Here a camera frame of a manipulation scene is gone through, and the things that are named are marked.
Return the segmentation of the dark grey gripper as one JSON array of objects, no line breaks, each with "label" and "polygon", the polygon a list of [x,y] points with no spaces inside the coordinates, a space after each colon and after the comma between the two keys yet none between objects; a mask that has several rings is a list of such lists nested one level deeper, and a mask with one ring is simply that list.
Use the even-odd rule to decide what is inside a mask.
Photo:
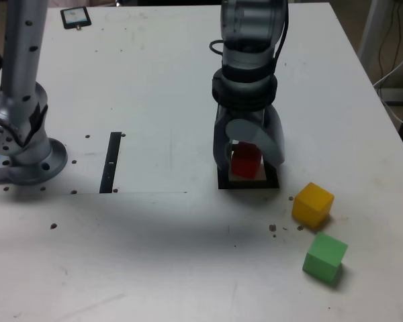
[{"label": "dark grey gripper", "polygon": [[214,123],[213,155],[219,170],[229,170],[230,139],[256,145],[264,161],[272,166],[279,166],[285,160],[283,129],[279,115],[272,105],[259,111],[218,105]]}]

